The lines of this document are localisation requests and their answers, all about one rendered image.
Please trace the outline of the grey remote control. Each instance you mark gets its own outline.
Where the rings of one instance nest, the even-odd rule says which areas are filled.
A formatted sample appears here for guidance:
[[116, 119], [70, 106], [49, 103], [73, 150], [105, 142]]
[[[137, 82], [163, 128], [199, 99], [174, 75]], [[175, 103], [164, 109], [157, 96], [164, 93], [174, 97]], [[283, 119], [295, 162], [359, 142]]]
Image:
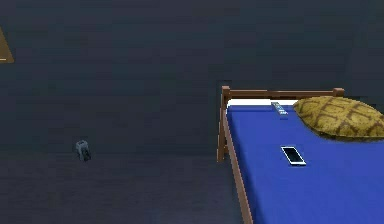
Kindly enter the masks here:
[[275, 108], [279, 115], [284, 116], [288, 114], [288, 112], [278, 102], [272, 102], [271, 105]]

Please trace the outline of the white black smartphone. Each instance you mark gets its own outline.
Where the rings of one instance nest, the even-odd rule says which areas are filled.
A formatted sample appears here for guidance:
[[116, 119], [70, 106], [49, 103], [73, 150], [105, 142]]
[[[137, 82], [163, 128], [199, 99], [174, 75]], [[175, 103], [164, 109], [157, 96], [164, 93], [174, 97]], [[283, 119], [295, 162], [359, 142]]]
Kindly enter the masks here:
[[282, 152], [292, 166], [305, 166], [306, 162], [294, 146], [282, 146]]

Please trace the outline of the small grey object on floor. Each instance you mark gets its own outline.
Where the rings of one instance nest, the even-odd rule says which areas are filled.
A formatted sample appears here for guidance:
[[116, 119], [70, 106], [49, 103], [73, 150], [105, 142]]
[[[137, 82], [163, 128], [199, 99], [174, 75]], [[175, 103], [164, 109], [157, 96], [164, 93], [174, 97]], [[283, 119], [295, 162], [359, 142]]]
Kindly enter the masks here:
[[87, 141], [78, 141], [75, 148], [80, 161], [86, 162], [91, 159], [91, 153]]

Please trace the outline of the yellow brown patterned pillow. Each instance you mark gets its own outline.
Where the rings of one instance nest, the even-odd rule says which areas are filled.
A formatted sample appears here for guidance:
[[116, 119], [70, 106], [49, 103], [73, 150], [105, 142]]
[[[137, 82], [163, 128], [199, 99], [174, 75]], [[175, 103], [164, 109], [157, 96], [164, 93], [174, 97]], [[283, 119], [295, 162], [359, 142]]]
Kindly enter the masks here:
[[341, 141], [384, 140], [384, 114], [361, 101], [319, 96], [300, 99], [293, 109], [321, 137]]

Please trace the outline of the tan wooden furniture corner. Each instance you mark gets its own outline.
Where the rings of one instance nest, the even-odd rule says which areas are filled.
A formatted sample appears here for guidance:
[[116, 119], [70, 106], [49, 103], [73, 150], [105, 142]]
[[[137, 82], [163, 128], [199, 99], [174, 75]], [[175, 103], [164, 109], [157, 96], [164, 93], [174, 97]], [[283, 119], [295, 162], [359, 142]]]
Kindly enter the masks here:
[[13, 63], [14, 58], [8, 46], [4, 32], [0, 27], [0, 64]]

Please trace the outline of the blue bed with wooden frame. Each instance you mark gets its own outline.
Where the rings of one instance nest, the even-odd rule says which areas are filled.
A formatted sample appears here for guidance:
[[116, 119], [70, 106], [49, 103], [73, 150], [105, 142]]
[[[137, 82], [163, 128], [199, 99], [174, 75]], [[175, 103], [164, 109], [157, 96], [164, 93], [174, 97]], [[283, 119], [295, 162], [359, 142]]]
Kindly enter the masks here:
[[[222, 88], [217, 158], [231, 161], [244, 224], [384, 224], [384, 140], [313, 132], [293, 104], [317, 95]], [[290, 165], [282, 146], [306, 165]]]

